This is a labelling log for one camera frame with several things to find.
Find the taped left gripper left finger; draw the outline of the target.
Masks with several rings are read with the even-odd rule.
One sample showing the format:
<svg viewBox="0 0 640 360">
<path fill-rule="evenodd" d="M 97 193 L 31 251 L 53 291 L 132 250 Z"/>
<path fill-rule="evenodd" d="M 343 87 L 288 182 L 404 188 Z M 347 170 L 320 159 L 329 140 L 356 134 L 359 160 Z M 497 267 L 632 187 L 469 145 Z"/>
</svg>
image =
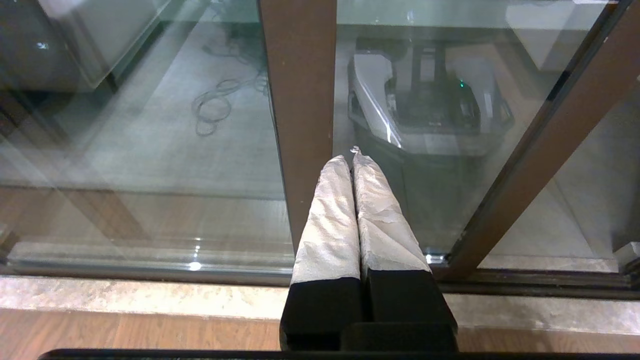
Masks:
<svg viewBox="0 0 640 360">
<path fill-rule="evenodd" d="M 284 351 L 338 351 L 363 319 L 361 246 L 350 167 L 342 155 L 322 168 L 302 230 L 279 321 Z"/>
</svg>

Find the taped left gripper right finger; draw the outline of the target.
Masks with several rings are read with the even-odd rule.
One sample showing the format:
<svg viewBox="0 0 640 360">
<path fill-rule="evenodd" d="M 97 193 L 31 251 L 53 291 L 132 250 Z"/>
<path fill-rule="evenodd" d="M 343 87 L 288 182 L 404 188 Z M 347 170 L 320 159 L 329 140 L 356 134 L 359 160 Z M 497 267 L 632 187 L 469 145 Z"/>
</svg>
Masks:
<svg viewBox="0 0 640 360">
<path fill-rule="evenodd" d="M 365 314 L 343 331 L 343 350 L 458 351 L 457 321 L 386 176 L 353 153 Z"/>
</svg>

